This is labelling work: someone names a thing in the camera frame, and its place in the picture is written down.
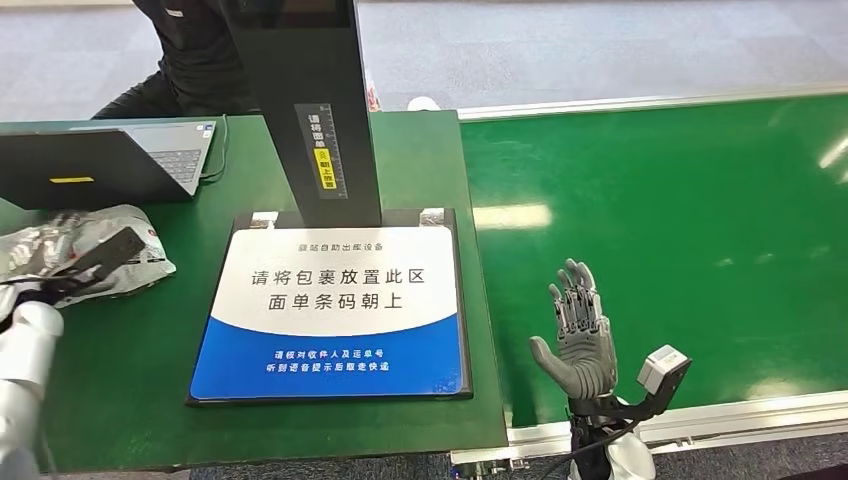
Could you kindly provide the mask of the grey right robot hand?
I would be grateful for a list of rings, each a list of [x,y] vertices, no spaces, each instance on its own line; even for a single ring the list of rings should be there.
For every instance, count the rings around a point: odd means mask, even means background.
[[[618,380],[617,357],[609,318],[604,314],[593,273],[568,258],[548,286],[556,322],[556,349],[540,336],[529,339],[536,364],[570,399],[609,395]]]

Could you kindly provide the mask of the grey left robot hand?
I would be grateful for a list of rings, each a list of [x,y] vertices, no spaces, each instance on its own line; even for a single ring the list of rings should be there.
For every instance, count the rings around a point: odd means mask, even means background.
[[[76,257],[74,242],[80,237],[83,225],[82,212],[67,211],[2,235],[1,279],[46,277],[68,265]]]

